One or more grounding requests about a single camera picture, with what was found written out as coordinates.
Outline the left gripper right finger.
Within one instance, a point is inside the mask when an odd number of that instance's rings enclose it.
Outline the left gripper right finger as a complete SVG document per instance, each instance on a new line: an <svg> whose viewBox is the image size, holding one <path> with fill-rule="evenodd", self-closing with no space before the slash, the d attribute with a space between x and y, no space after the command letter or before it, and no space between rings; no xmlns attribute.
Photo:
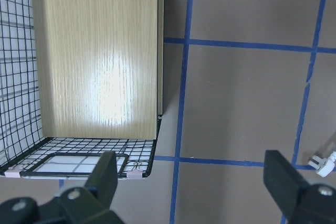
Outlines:
<svg viewBox="0 0 336 224"><path fill-rule="evenodd" d="M279 208L295 208L310 187L278 150L265 151L263 182Z"/></svg>

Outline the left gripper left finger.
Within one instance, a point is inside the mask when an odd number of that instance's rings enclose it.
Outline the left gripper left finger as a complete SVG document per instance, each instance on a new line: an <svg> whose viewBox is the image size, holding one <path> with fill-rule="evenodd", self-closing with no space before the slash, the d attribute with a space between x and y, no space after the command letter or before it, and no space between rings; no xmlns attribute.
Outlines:
<svg viewBox="0 0 336 224"><path fill-rule="evenodd" d="M115 152L104 152L85 187L105 207L110 208L117 189L117 157Z"/></svg>

